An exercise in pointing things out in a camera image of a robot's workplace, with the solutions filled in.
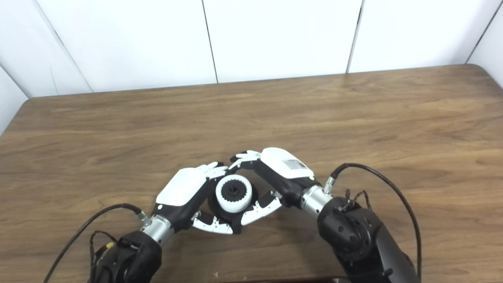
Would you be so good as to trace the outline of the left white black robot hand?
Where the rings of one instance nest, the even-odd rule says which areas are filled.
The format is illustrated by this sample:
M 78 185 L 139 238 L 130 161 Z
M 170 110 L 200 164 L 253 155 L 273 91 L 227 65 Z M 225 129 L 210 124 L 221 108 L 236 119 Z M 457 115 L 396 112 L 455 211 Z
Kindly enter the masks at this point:
M 215 192 L 217 183 L 227 172 L 228 167 L 222 162 L 178 170 L 157 195 L 151 223 L 145 224 L 142 232 L 160 246 L 165 245 L 175 233 L 190 227 L 211 233 L 232 234 L 230 225 L 200 211 L 200 206 Z

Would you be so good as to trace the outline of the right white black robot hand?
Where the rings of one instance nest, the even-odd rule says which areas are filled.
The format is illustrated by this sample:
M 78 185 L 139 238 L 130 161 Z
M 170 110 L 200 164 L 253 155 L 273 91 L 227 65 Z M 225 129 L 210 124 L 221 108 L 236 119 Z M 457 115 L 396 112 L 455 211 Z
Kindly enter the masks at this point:
M 268 216 L 282 206 L 298 208 L 317 219 L 324 206 L 333 199 L 330 192 L 324 191 L 314 172 L 284 149 L 267 147 L 262 152 L 247 150 L 236 154 L 230 161 L 232 164 L 228 172 L 253 170 L 273 188 L 245 210 L 241 216 L 243 226 Z

